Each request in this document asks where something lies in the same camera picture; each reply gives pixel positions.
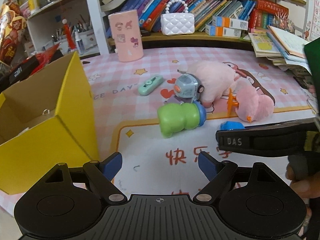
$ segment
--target pink checkered tablecloth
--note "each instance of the pink checkered tablecloth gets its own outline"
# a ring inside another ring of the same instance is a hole
[[[144,57],[135,62],[121,63],[116,54],[83,60],[84,69],[94,94],[95,123],[100,158],[109,153],[114,128],[121,121],[157,117],[172,90],[172,78],[193,61],[225,62],[256,88],[263,88],[275,99],[276,108],[307,106],[308,97],[297,82],[266,58],[256,58],[254,52],[220,48],[161,48],[146,49]],[[165,82],[149,96],[138,94],[138,85],[160,74]],[[219,102],[214,105],[219,110]],[[0,191],[0,206],[13,214],[15,203],[22,196]]]

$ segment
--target gray ribbed plate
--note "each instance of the gray ribbed plate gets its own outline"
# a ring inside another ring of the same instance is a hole
[[[33,239],[29,236],[21,238],[21,240]],[[128,203],[109,207],[102,219],[82,235],[68,238],[68,240],[140,239],[250,240],[225,226],[211,207],[194,204],[186,195],[133,195]],[[282,238],[282,240],[299,239],[296,235]]]

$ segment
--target purple book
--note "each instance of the purple book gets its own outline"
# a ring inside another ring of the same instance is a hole
[[[146,5],[150,2],[151,0],[145,0],[142,5],[138,8],[138,17],[141,16],[143,9],[146,7]]]

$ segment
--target orange and white box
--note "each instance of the orange and white box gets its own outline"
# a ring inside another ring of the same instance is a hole
[[[224,37],[233,37],[233,38],[241,37],[241,30],[239,29],[217,27],[211,24],[205,25],[205,32],[210,36],[224,36]]]
[[[212,16],[212,25],[217,27],[227,27],[232,29],[247,30],[248,22],[228,17]]]

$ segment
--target yellow box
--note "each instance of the yellow box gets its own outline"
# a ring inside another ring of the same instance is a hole
[[[77,53],[0,94],[0,190],[26,192],[57,163],[98,159],[92,93]]]

